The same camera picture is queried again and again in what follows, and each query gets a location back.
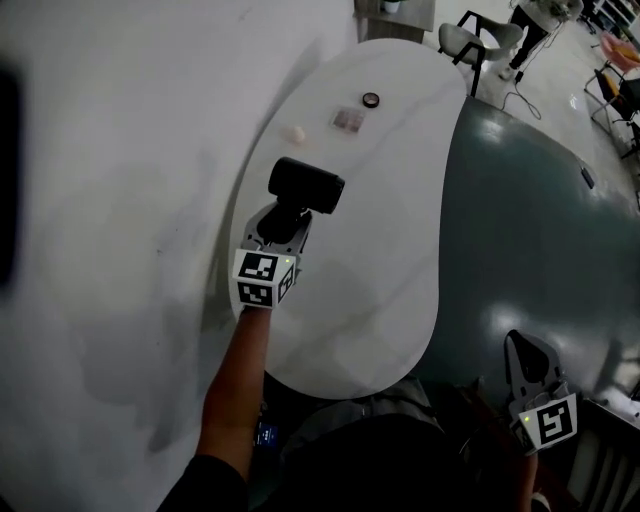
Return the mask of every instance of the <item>small white object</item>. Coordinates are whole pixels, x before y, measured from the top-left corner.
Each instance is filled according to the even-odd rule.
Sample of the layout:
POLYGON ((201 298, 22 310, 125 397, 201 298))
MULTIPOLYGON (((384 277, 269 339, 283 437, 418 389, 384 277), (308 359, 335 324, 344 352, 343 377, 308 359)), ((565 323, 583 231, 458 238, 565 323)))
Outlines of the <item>small white object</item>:
POLYGON ((295 281, 296 258, 262 251, 236 250, 232 277, 240 302, 275 308, 295 281))
POLYGON ((301 126, 294 126, 291 129, 291 140, 296 144, 302 144, 307 138, 301 126))
POLYGON ((384 10, 387 11, 389 14, 393 14, 398 12, 398 8, 400 7, 400 2, 385 2, 384 3, 384 10))

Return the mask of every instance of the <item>small box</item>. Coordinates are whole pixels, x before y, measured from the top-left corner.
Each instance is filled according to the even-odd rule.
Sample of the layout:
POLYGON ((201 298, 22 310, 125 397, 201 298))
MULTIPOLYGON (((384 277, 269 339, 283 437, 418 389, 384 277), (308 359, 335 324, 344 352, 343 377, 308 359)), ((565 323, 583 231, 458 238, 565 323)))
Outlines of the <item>small box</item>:
POLYGON ((231 276, 242 304, 275 308, 293 286, 295 275, 295 256, 236 250, 231 276))

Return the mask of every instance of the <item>white chair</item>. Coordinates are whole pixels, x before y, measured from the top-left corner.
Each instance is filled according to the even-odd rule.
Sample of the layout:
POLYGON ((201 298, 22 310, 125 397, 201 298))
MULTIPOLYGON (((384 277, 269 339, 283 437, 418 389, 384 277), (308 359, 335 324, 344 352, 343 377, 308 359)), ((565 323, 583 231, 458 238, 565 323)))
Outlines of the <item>white chair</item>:
POLYGON ((518 44, 522 38, 522 29, 513 23, 498 23, 496 21, 480 16, 472 11, 467 11, 458 25, 443 23, 438 31, 440 50, 449 57, 453 57, 453 65, 462 61, 474 66, 475 75, 471 96, 476 95, 478 80, 480 79, 480 68, 485 60, 501 60, 518 44), (476 18, 476 32, 473 34, 462 28, 462 25, 470 16, 476 18), (498 48, 487 48, 480 39, 480 30, 485 29, 491 34, 500 45, 498 48))

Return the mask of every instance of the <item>chair leg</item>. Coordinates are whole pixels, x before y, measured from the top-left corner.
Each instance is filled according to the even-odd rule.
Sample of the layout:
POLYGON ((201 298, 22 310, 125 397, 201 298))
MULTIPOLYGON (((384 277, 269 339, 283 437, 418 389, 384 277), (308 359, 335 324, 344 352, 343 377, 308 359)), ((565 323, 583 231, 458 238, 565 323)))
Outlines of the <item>chair leg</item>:
POLYGON ((611 105, 614 101, 616 101, 618 97, 614 96, 613 98, 611 98, 607 103, 605 103, 604 105, 602 105, 601 107, 597 108, 596 110, 594 110, 591 113, 591 119, 593 119, 593 116, 595 116, 598 112, 600 112, 602 109, 607 108, 609 105, 611 105))
POLYGON ((476 70, 473 75, 473 85, 471 86, 471 97, 476 97, 476 91, 478 90, 478 81, 480 80, 480 72, 482 71, 482 61, 484 60, 484 51, 478 51, 478 61, 476 63, 476 70))
POLYGON ((462 51, 456 55, 453 59, 453 65, 456 66, 462 58, 469 53, 471 49, 475 48, 478 52, 478 56, 476 57, 476 71, 473 76, 473 86, 471 87, 471 96, 476 95, 476 89, 478 88, 478 80, 480 79, 480 70, 482 68, 482 62, 484 61, 485 56, 485 47, 477 45, 475 43, 467 43, 462 51))
POLYGON ((591 82, 593 82, 595 79, 596 79, 596 75, 593 75, 593 76, 589 79, 589 81, 588 81, 586 84, 584 84, 584 90, 585 90, 585 91, 587 90, 587 87, 589 87, 589 84, 590 84, 591 82))
POLYGON ((620 159, 624 160, 625 158, 627 158, 628 156, 633 155, 634 153, 637 153, 638 151, 640 151, 640 145, 634 143, 633 146, 631 147, 631 149, 629 151, 627 151, 624 155, 622 155, 620 157, 620 159))
POLYGON ((620 74, 620 72, 611 65, 610 61, 605 62, 605 65, 604 65, 604 68, 602 68, 602 71, 604 71, 605 68, 609 68, 616 75, 618 75, 620 77, 620 82, 619 83, 622 83, 622 81, 624 80, 624 75, 626 75, 626 73, 620 74))
POLYGON ((469 16, 475 16, 476 19, 478 18, 478 15, 475 12, 467 11, 464 13, 464 16, 460 18, 460 21, 458 22, 458 26, 461 27, 462 25, 464 25, 466 21, 469 19, 469 16))

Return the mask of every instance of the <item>table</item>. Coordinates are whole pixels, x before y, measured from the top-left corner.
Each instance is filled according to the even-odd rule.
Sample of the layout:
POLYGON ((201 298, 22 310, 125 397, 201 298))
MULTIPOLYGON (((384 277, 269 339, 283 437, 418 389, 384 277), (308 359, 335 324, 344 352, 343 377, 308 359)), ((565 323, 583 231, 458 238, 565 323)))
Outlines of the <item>table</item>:
POLYGON ((356 17, 366 19, 367 39, 406 39, 422 44, 425 31, 433 32, 436 0, 405 0, 397 13, 381 10, 356 12, 356 17))
MULTIPOLYGON (((274 201, 267 184, 289 156, 340 175, 332 215, 315 214, 296 286, 273 315, 267 371, 320 398, 365 396, 404 377, 429 344, 438 311, 445 167, 465 82, 435 51, 401 40, 357 45, 320 66, 267 125, 240 185, 230 262, 244 227, 274 201), (364 93, 380 95, 367 110, 364 93), (329 126, 360 107, 358 135, 329 126), (303 145, 283 130, 300 126, 303 145)), ((230 283, 234 312, 237 289, 230 283)))
POLYGON ((583 166, 529 124, 467 98, 442 198, 438 322, 413 375, 455 385, 482 375, 484 395, 503 406, 503 342, 518 329, 551 343, 570 382, 640 428, 630 398, 640 379, 640 214, 606 169, 588 169, 590 189, 583 166))

